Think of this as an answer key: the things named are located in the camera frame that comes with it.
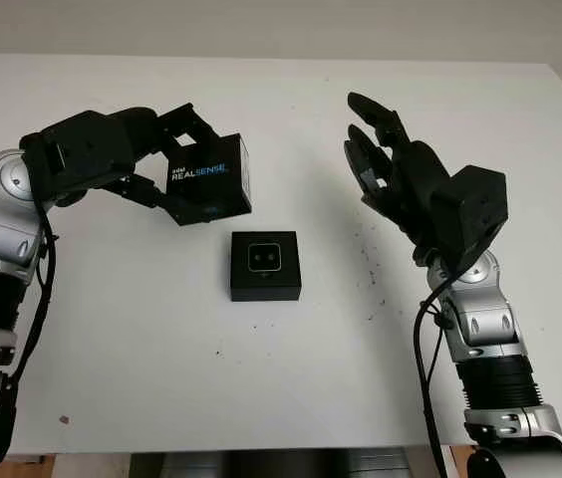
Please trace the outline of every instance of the floor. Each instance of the floor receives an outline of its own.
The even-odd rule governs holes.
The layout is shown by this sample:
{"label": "floor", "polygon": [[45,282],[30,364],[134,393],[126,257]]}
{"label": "floor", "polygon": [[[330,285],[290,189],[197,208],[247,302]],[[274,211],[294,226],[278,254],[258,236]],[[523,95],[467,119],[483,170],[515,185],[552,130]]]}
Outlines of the floor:
{"label": "floor", "polygon": [[[460,478],[467,478],[466,460],[471,446],[452,446]],[[0,478],[128,478],[129,454],[48,455],[40,463],[5,462],[0,465]]]}

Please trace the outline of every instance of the table surface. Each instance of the table surface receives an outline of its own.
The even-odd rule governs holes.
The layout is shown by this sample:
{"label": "table surface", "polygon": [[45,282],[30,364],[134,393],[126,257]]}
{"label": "table surface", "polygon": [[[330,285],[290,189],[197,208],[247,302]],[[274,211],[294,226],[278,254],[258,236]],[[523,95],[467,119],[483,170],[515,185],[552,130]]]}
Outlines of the table surface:
{"label": "table surface", "polygon": [[[193,102],[217,132],[243,134],[253,203],[252,214],[187,227],[105,191],[52,210],[56,287],[11,452],[426,442],[412,348],[424,270],[359,200],[342,149],[356,120],[350,90],[398,110],[450,172],[507,174],[510,219],[492,251],[562,422],[562,82],[548,67],[0,56],[0,149],[85,109]],[[163,186],[163,157],[139,171]],[[297,231],[299,302],[230,302],[239,230]],[[429,357],[432,325],[423,339]],[[432,394],[442,440],[468,441],[444,345]]]}

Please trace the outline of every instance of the white wall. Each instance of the white wall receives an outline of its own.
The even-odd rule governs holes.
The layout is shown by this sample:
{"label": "white wall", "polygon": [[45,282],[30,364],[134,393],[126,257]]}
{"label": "white wall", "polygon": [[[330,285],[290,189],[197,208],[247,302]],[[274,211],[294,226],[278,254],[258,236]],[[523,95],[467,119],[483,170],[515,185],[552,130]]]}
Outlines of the white wall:
{"label": "white wall", "polygon": [[562,77],[562,0],[0,1],[0,52],[536,62]]}

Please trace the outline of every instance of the black cable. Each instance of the black cable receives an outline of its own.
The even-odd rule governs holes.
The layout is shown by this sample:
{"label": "black cable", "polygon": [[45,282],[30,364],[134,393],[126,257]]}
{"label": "black cable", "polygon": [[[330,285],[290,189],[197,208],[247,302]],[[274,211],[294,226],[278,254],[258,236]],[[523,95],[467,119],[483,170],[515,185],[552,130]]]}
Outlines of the black cable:
{"label": "black cable", "polygon": [[438,338],[436,339],[436,347],[433,349],[433,357],[431,358],[431,365],[429,366],[429,371],[427,372],[427,388],[431,386],[431,375],[433,374],[433,368],[436,366],[436,360],[438,359],[438,351],[440,350],[441,342],[442,342],[442,328],[438,327]]}
{"label": "black cable", "polygon": [[38,264],[35,266],[35,275],[38,278],[38,283],[40,284],[40,287],[44,287],[44,281],[42,280],[42,272],[40,271],[40,261],[38,261]]}
{"label": "black cable", "polygon": [[444,467],[444,460],[442,458],[442,449],[440,448],[440,439],[438,438],[438,429],[433,418],[433,408],[431,406],[431,397],[429,396],[429,386],[427,377],[424,372],[424,364],[422,362],[421,352],[421,324],[422,318],[425,313],[433,305],[433,301],[442,294],[442,292],[453,283],[453,281],[460,277],[460,274],[455,274],[443,281],[436,287],[427,298],[422,301],[417,317],[414,320],[414,355],[417,362],[417,371],[419,372],[419,381],[421,382],[421,395],[422,395],[422,413],[424,415],[424,422],[427,427],[427,436],[429,438],[429,446],[433,460],[440,474],[440,478],[447,478],[447,471]]}
{"label": "black cable", "polygon": [[31,330],[29,331],[29,337],[26,340],[24,349],[22,350],[22,356],[20,357],[20,362],[17,368],[10,376],[10,381],[12,383],[18,383],[26,367],[26,363],[29,357],[33,353],[33,349],[40,339],[40,334],[42,333],[42,326],[44,325],[44,320],[46,319],[47,312],[49,310],[49,304],[51,303],[51,294],[53,292],[53,280],[55,279],[55,265],[56,265],[56,250],[55,241],[56,237],[53,235],[53,229],[51,228],[51,223],[46,215],[44,206],[39,198],[33,194],[33,202],[35,208],[40,216],[40,223],[42,225],[42,231],[44,233],[44,240],[47,247],[47,268],[46,268],[46,281],[42,281],[42,274],[40,272],[39,263],[36,266],[36,274],[38,280],[40,281],[40,288],[42,289],[42,294],[40,296],[40,302],[38,302],[38,307],[35,311],[35,316],[33,318],[33,323],[31,324]]}

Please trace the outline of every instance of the square black object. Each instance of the square black object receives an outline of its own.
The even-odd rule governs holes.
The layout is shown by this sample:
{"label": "square black object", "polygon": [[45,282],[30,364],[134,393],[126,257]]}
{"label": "square black object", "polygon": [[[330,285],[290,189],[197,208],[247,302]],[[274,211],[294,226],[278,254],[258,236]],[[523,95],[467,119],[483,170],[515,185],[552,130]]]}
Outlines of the square black object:
{"label": "square black object", "polygon": [[296,232],[232,233],[232,301],[296,301],[300,293]]}
{"label": "square black object", "polygon": [[166,195],[184,201],[171,213],[179,225],[250,212],[248,152],[241,135],[184,146],[168,162]]}

